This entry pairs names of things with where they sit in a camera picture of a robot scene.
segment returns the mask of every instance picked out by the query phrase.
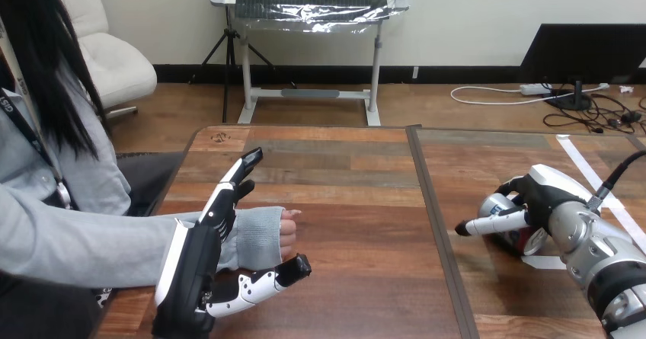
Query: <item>plastic wrap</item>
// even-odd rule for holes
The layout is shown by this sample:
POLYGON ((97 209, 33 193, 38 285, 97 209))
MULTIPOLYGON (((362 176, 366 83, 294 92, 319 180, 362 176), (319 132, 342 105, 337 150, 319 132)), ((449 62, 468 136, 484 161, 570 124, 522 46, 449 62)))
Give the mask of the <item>plastic wrap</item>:
POLYGON ((236 0, 233 12, 250 29, 361 33, 408 7, 408 0, 236 0))

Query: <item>black hair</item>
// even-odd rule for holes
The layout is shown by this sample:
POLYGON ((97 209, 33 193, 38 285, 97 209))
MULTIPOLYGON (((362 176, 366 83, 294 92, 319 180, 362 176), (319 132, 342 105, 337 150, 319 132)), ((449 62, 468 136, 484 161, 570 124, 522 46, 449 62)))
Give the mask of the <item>black hair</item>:
POLYGON ((109 133, 105 111, 65 6, 61 0, 0 0, 0 18, 24 81, 40 114, 43 132, 59 147, 69 144, 78 156, 89 152, 98 158, 97 149, 76 111, 72 96, 57 75, 67 64, 89 95, 98 116, 109 133))

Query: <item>black baseboard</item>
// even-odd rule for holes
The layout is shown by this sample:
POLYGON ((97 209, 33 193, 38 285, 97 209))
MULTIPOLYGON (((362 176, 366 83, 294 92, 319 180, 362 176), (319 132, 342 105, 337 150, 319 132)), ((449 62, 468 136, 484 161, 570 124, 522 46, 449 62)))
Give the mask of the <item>black baseboard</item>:
MULTIPOLYGON (((224 65, 155 65, 158 82, 189 82, 194 74, 197 84, 223 84, 224 65)), ((369 84, 371 66, 251 66, 254 84, 369 84)), ((413 78, 413 66, 381 66, 380 84, 503 84, 519 82, 519 66, 420 66, 413 78)), ((241 66, 229 73, 231 84, 242 84, 241 66)), ((632 84, 646 84, 646 68, 632 77, 632 84)))

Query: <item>robotic finger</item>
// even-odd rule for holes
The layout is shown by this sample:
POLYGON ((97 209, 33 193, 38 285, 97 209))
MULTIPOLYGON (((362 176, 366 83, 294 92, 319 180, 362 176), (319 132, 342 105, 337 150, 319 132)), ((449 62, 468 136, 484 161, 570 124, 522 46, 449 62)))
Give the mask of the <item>robotic finger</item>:
POLYGON ((275 296, 312 272, 307 257, 296 257, 250 276, 240 274, 233 280, 213 282, 206 312, 214 318, 235 314, 275 296))

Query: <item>white cable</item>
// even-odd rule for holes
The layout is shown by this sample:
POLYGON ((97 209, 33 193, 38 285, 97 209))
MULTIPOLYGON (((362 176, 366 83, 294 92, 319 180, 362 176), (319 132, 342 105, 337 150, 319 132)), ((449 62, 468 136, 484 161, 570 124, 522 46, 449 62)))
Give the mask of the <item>white cable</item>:
MULTIPOLYGON (((597 91, 597 90, 602 90, 602 89, 607 89, 608 85, 607 84, 601 84, 598 88, 594 89, 588 89, 584 90, 584 93, 588 93, 591 91, 597 91)), ((460 103, 464 104, 477 104, 477 105, 521 105, 521 104, 529 104, 529 103, 536 103, 539 101, 549 101, 551 99, 559 99, 559 98, 564 98, 564 97, 569 97, 570 95, 574 95, 574 93, 567 93, 563 95, 558 95, 554 97, 548 97, 548 98, 540 98, 540 99, 532 99, 531 101, 512 101, 512 102, 493 102, 493 103, 486 103, 484 101, 464 101, 462 99, 456 98, 454 95, 456 91, 462 90, 462 89, 479 89, 479 90, 491 90, 491 91, 499 91, 500 93, 520 93, 520 90, 503 90, 503 89, 494 89, 494 88, 483 88, 482 86, 462 86, 460 88, 455 88, 451 90, 451 98, 455 101, 459 101, 460 103)))

